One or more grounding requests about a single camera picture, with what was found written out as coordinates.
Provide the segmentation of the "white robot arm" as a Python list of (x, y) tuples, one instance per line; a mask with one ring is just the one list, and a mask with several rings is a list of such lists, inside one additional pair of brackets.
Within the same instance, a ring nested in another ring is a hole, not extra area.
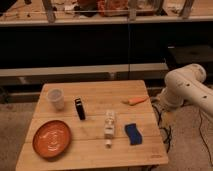
[(199, 64), (189, 64), (168, 72), (160, 103), (166, 110), (179, 108), (185, 100), (197, 105), (213, 118), (213, 90), (203, 84), (206, 71)]

